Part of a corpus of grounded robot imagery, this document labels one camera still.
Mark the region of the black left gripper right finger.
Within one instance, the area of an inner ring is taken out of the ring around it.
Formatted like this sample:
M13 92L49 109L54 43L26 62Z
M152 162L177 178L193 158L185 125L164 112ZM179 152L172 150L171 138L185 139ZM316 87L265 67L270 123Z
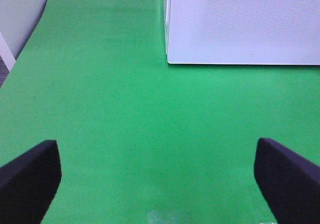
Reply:
M319 223L320 167L270 138L257 142L253 174L278 223Z

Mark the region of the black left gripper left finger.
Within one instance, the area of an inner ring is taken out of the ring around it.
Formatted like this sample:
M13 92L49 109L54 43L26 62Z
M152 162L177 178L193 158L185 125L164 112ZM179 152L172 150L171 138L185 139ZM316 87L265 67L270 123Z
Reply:
M1 223L41 223L61 182L56 140L45 140L0 168Z

